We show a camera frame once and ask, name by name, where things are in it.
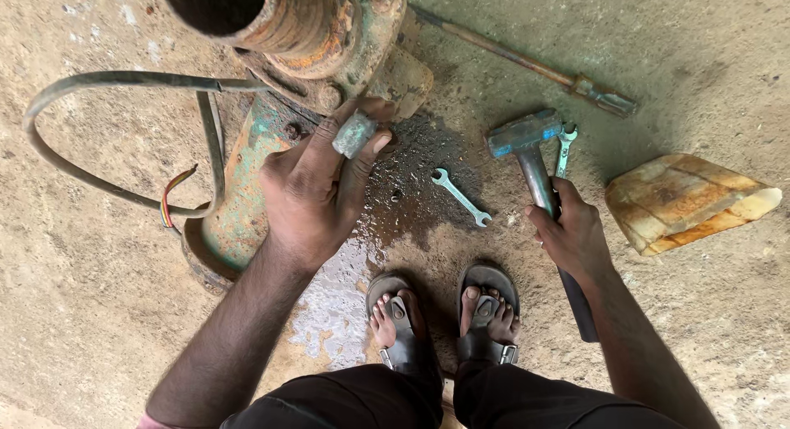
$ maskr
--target dirt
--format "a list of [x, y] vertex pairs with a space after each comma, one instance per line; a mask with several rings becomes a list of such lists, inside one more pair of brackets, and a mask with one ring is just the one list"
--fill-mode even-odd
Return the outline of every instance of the dirt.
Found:
[[[558, 70], [584, 72], [641, 109], [626, 120], [612, 117], [528, 70], [423, 28], [411, 43], [435, 76], [423, 115], [396, 127], [402, 146], [377, 167], [360, 235], [302, 297], [259, 393], [299, 374], [376, 362], [361, 298], [383, 269], [411, 273], [441, 362], [452, 369], [455, 279], [479, 257], [501, 263], [518, 285], [519, 365], [608, 390], [599, 347], [579, 340], [555, 267], [532, 239], [518, 165], [483, 150], [485, 132], [554, 107], [580, 128], [568, 177], [601, 211], [624, 282], [716, 418], [731, 428], [787, 425], [787, 202], [756, 222], [640, 257], [603, 193], [618, 174], [671, 152], [788, 192], [790, 0], [409, 1]], [[21, 115], [37, 91], [78, 72], [243, 77], [244, 70], [225, 47], [184, 29], [163, 0], [0, 0], [0, 7], [0, 427], [132, 427], [218, 298], [192, 278], [155, 211], [54, 170], [27, 144]], [[251, 101], [222, 95], [219, 103], [230, 150]], [[39, 127], [68, 159], [148, 197], [206, 163], [189, 91], [83, 91], [45, 111]], [[542, 150], [553, 170], [557, 143]], [[447, 166], [492, 215], [488, 227], [473, 226], [430, 182], [437, 166]], [[207, 170], [201, 165], [173, 202], [206, 202]], [[331, 310], [321, 307], [326, 298]]]

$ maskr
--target spanner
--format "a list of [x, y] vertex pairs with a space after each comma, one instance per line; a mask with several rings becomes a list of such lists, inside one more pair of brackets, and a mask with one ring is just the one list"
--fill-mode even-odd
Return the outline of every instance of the spanner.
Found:
[[458, 199], [460, 203], [464, 207], [466, 207], [466, 209], [469, 210], [470, 213], [472, 213], [475, 216], [475, 223], [477, 225], [479, 225], [480, 227], [486, 227], [486, 224], [483, 223], [483, 220], [490, 220], [491, 215], [489, 215], [486, 212], [480, 212], [477, 209], [477, 207], [475, 207], [472, 204], [472, 202], [469, 202], [469, 199], [467, 199], [466, 196], [463, 195], [463, 193], [461, 193], [460, 191], [458, 191], [457, 188], [455, 188], [452, 182], [449, 182], [449, 178], [447, 177], [447, 170], [445, 170], [444, 168], [437, 168], [436, 171], [439, 172], [441, 176], [439, 177], [439, 179], [431, 178], [431, 180], [433, 180], [433, 182], [437, 186], [442, 186], [448, 189], [449, 192], [452, 193], [453, 196], [455, 196], [455, 198]]
[[565, 179], [565, 167], [568, 165], [568, 151], [570, 151], [570, 143], [579, 135], [579, 127], [575, 126], [574, 131], [565, 132], [563, 130], [557, 137], [559, 138], [559, 157], [557, 158], [557, 170], [554, 175], [558, 178]]

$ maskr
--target hairy arm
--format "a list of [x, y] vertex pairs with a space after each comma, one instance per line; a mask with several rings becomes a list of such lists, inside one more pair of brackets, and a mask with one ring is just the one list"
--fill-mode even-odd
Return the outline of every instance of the hairy arm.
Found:
[[332, 140], [357, 108], [379, 122], [394, 113], [379, 98], [348, 101], [299, 145], [266, 157], [260, 182], [269, 233], [153, 390], [141, 422], [219, 427], [250, 404], [291, 309], [360, 218], [370, 170], [392, 139], [381, 127], [355, 159], [339, 155]]
[[252, 399], [277, 338], [314, 272], [266, 240], [241, 279], [156, 386], [147, 412], [179, 427], [218, 427]]
[[576, 279], [590, 303], [615, 394], [687, 427], [719, 427], [615, 270], [598, 210], [582, 201], [566, 179], [552, 182], [562, 202], [559, 220], [534, 206], [526, 213], [538, 229], [535, 238]]

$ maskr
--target green painted metal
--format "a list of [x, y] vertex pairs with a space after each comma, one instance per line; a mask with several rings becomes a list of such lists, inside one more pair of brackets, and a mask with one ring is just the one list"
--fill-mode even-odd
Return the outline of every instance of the green painted metal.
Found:
[[214, 215], [203, 219], [201, 230], [205, 247], [231, 269], [241, 272], [247, 267], [268, 231], [258, 182], [264, 159], [296, 145], [294, 131], [309, 133], [314, 127], [276, 96], [255, 97], [225, 168], [225, 200]]

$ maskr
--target sandal strap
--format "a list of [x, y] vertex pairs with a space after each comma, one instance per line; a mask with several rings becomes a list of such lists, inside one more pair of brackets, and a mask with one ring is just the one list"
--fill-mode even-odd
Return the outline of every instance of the sandal strap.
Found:
[[493, 296], [482, 295], [477, 300], [472, 323], [466, 335], [458, 338], [458, 360], [463, 362], [474, 359], [487, 359], [497, 364], [518, 362], [518, 346], [500, 344], [488, 335], [488, 323], [494, 317], [499, 301]]
[[411, 329], [411, 321], [403, 299], [400, 296], [393, 296], [384, 305], [384, 312], [395, 325], [395, 344], [392, 347], [379, 350], [381, 362], [390, 369], [409, 361], [413, 363], [415, 355], [420, 350], [420, 342], [417, 341], [414, 330]]
[[518, 346], [491, 340], [488, 330], [470, 330], [458, 338], [458, 360], [487, 359], [497, 364], [518, 363]]

